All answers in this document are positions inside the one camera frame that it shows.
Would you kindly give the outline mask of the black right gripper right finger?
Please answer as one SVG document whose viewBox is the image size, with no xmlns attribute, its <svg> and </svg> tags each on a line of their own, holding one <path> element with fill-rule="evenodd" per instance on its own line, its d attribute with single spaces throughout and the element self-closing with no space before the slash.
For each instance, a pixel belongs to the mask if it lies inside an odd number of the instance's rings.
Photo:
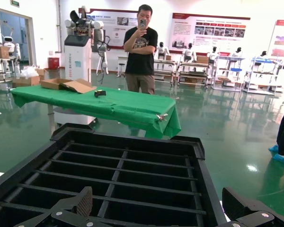
<svg viewBox="0 0 284 227">
<path fill-rule="evenodd" d="M 222 190 L 222 207 L 230 222 L 221 227 L 284 227 L 284 216 L 259 200 L 239 195 L 230 187 Z"/>
</svg>

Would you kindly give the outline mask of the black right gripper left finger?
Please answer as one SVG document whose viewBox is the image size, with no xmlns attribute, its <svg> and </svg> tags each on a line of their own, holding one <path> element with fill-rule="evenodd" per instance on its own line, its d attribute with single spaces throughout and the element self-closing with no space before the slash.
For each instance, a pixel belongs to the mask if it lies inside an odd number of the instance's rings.
<svg viewBox="0 0 284 227">
<path fill-rule="evenodd" d="M 87 186 L 76 196 L 59 200 L 46 213 L 16 224 L 16 226 L 82 227 L 87 224 L 92 207 L 92 187 Z"/>
</svg>

